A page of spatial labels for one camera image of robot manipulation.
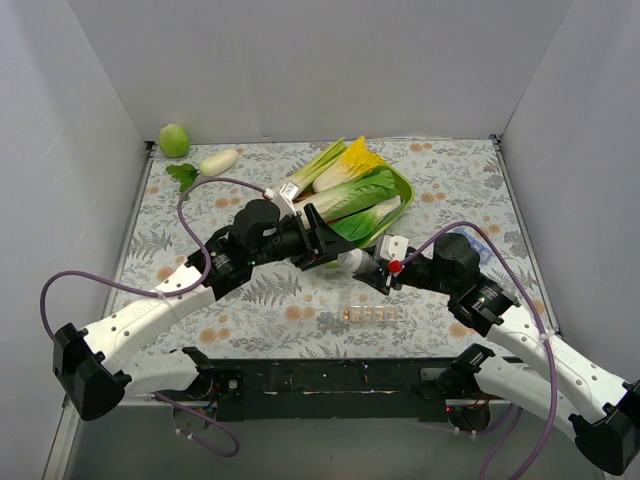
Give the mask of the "white pill bottle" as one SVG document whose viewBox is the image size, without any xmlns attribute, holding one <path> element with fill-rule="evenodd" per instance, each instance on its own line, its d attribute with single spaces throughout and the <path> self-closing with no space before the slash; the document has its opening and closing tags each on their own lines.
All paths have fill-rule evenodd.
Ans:
<svg viewBox="0 0 640 480">
<path fill-rule="evenodd" d="M 380 261 L 362 249 L 353 249 L 337 256 L 340 267 L 353 275 L 373 274 L 380 270 Z"/>
</svg>

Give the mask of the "clear weekly pill organizer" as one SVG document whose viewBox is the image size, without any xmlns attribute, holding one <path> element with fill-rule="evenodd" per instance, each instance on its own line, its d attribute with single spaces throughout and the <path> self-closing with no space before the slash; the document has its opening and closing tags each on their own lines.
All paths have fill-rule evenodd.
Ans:
<svg viewBox="0 0 640 480">
<path fill-rule="evenodd" d="M 395 324 L 399 313 L 395 306 L 353 303 L 350 299 L 341 299 L 339 319 L 356 325 Z"/>
</svg>

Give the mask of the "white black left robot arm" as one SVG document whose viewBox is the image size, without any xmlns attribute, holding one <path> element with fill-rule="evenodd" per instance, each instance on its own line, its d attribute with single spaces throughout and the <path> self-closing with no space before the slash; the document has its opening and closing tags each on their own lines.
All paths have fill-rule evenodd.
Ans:
<svg viewBox="0 0 640 480">
<path fill-rule="evenodd" d="M 85 421 L 104 416 L 127 396 L 181 390 L 190 399 L 203 399 L 213 377 L 196 360 L 195 349 L 150 365 L 135 364 L 133 356 L 184 317 L 247 283 L 258 266 L 288 260 L 308 270 L 354 247 L 313 205 L 282 215 L 273 202 L 252 200 L 140 299 L 82 329 L 71 323 L 59 328 L 53 335 L 54 376 Z"/>
</svg>

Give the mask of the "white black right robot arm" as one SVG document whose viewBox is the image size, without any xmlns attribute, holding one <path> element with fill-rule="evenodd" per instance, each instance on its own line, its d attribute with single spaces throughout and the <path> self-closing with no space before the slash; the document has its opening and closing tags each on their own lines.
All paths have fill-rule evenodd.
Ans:
<svg viewBox="0 0 640 480">
<path fill-rule="evenodd" d="M 383 294 L 404 285 L 445 294 L 455 319 L 521 360 L 511 365 L 483 346 L 452 364 L 454 389 L 482 392 L 548 419 L 594 466 L 621 476 L 639 452 L 639 385 L 592 362 L 537 325 L 516 296 L 480 271 L 467 238 L 447 233 L 426 257 L 404 237 L 386 235 L 367 250 L 343 253 L 339 264 Z"/>
</svg>

